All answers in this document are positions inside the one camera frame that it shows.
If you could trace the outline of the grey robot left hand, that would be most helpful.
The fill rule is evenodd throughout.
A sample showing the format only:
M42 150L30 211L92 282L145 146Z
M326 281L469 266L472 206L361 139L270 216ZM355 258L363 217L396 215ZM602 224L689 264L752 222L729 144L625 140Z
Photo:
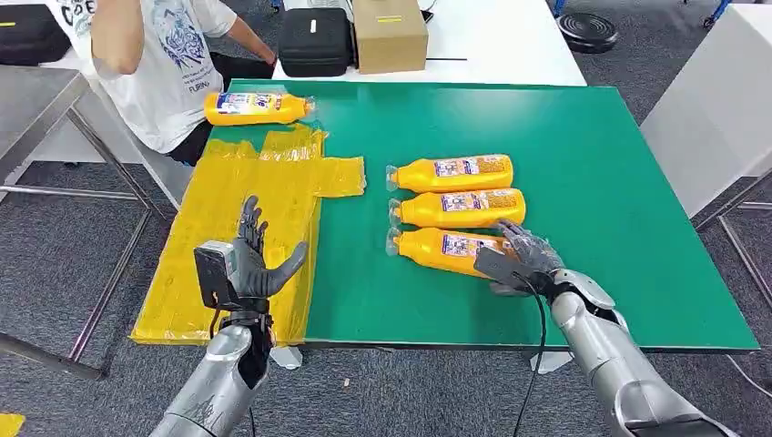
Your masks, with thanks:
M280 292L283 286L303 266L309 244L301 241L292 254L278 267L269 269L264 260L267 221L259 221L262 209L259 198L250 195L244 202L239 216L236 237L232 241L239 271L237 294L253 299L267 299Z

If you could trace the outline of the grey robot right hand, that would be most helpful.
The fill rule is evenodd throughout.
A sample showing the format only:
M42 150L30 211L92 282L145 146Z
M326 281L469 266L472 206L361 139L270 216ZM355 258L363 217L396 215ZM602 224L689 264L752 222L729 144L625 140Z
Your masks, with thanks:
M512 246L517 258L530 268L545 272L564 268L564 261L546 239L507 218L498 219L495 227Z

